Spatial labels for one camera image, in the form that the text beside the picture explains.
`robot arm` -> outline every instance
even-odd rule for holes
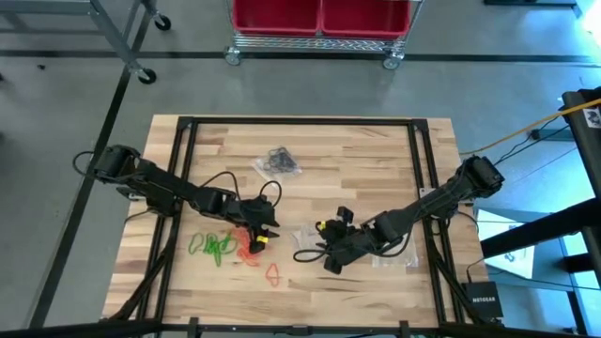
[[[342,267],[366,254],[383,255],[410,233],[414,223],[425,217],[450,218],[459,201],[488,197],[501,188],[503,176],[486,158],[465,160],[444,185],[403,209],[383,211],[359,228],[351,225],[352,211],[339,207],[338,219],[316,224],[325,243],[324,269],[340,274]]]
[[[131,194],[146,198],[148,208],[162,216],[173,216],[179,208],[180,198],[201,215],[242,226],[250,236],[250,252],[265,249],[269,238],[278,237],[262,225],[279,227],[275,209],[265,195],[240,200],[236,192],[200,186],[170,174],[128,146],[109,146],[102,152],[94,167],[94,178],[103,183],[118,184],[117,190],[129,197]]]

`wooden tabletop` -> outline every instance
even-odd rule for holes
[[[177,119],[177,115],[155,115],[148,135],[144,158],[163,169],[169,161]],[[439,180],[444,182],[459,165],[452,123],[433,118],[428,124]],[[187,139],[184,134],[178,174]],[[271,239],[267,249],[253,259],[242,258],[242,242],[231,239],[225,249],[231,253],[221,254],[218,267],[215,255],[203,252],[208,237],[213,234],[224,240],[228,234],[235,238],[238,233],[232,233],[233,225],[200,216],[186,205],[163,321],[183,324],[197,316],[203,324],[396,327],[399,320],[407,320],[414,328],[437,327],[421,223],[412,231],[417,265],[374,268],[372,256],[367,255],[344,267],[341,275],[334,275],[323,269],[323,258],[308,264],[292,259],[297,250],[293,235],[333,218],[338,206],[352,209],[355,223],[361,223],[418,198],[407,128],[200,125],[189,180],[201,184],[230,170],[238,178],[242,198],[255,197],[265,179],[251,162],[277,146],[285,146],[302,168],[302,174],[286,178],[282,184],[283,196],[276,208],[276,219],[282,225],[276,231],[281,236]],[[427,177],[421,142],[420,149]],[[233,189],[227,176],[209,186]],[[276,196],[271,188],[266,193],[271,200]],[[144,202],[132,203],[130,214],[145,208]],[[470,208],[462,210],[471,213]],[[143,279],[155,222],[155,215],[146,214],[126,224],[103,315],[116,312]],[[170,222],[166,225],[163,239]],[[482,258],[476,227],[467,217],[457,215],[449,233],[458,279],[466,281],[467,265]],[[484,264],[474,266],[470,273],[476,281],[486,279]],[[440,278],[447,317],[453,320],[449,289]],[[148,306],[151,315],[157,286],[158,281]]]

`clear plastic bag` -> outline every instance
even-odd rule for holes
[[[396,247],[390,249],[386,254],[395,254],[398,253],[399,250],[403,249],[405,245],[405,240],[397,245]],[[372,256],[372,267],[374,268],[384,268],[384,267],[392,267],[392,266],[405,266],[405,267],[413,267],[416,268],[419,266],[420,260],[417,256],[417,252],[415,249],[415,242],[413,241],[413,236],[409,237],[407,248],[397,257],[378,257]]]
[[[266,180],[276,180],[280,183],[286,177],[294,177],[302,173],[301,167],[284,146],[270,150],[267,156],[253,160],[253,168]]]
[[[314,226],[302,226],[300,230],[292,232],[290,236],[295,244],[295,252],[299,250],[323,250],[323,248],[319,248],[317,246],[317,243],[323,242],[323,238],[321,238]],[[319,253],[303,253],[300,258],[311,259],[317,257],[318,255]]]

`red storage bin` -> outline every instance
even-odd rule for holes
[[[409,29],[409,1],[323,0],[324,35],[340,38],[395,39]]]
[[[234,28],[244,34],[314,36],[320,0],[234,0]]]

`yellow cable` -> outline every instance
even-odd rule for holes
[[[507,135],[507,136],[505,136],[505,137],[501,138],[499,141],[496,141],[496,142],[493,142],[493,143],[491,143],[491,144],[490,144],[490,145],[488,145],[488,146],[483,146],[483,147],[481,147],[481,148],[479,148],[479,149],[472,150],[472,151],[466,151],[466,152],[462,152],[462,153],[459,153],[459,155],[471,155],[471,154],[475,154],[475,153],[477,153],[477,152],[481,152],[481,151],[483,151],[483,150],[487,150],[487,149],[489,149],[489,148],[491,148],[491,147],[493,147],[493,146],[496,146],[496,145],[498,145],[498,144],[499,144],[499,143],[501,143],[501,142],[505,142],[505,141],[509,140],[510,138],[512,138],[512,137],[514,137],[514,136],[516,136],[516,135],[519,135],[519,134],[520,134],[520,133],[522,133],[522,132],[529,131],[529,130],[531,130],[532,128],[534,128],[534,127],[538,126],[539,124],[541,124],[541,123],[543,123],[543,122],[547,122],[547,121],[549,121],[550,119],[553,119],[553,118],[555,118],[555,117],[562,116],[562,115],[568,115],[568,114],[572,114],[572,113],[574,113],[574,112],[577,112],[577,111],[579,111],[579,110],[582,110],[582,109],[585,109],[585,108],[592,107],[592,106],[594,106],[594,105],[597,105],[597,104],[601,104],[601,99],[592,100],[592,101],[590,101],[590,102],[582,103],[582,104],[580,104],[580,105],[578,105],[578,106],[576,106],[576,107],[574,107],[574,108],[566,109],[566,110],[564,110],[564,111],[557,112],[557,113],[555,113],[555,114],[553,114],[553,115],[549,115],[549,116],[547,116],[547,117],[545,117],[545,118],[543,118],[543,119],[540,119],[540,120],[538,120],[538,121],[536,121],[536,122],[534,122],[534,123],[530,124],[530,125],[529,125],[528,127],[526,127],[526,128],[522,128],[522,129],[521,129],[521,130],[519,130],[519,131],[516,131],[516,132],[514,132],[514,133],[512,133],[512,134],[509,134],[509,135]]]

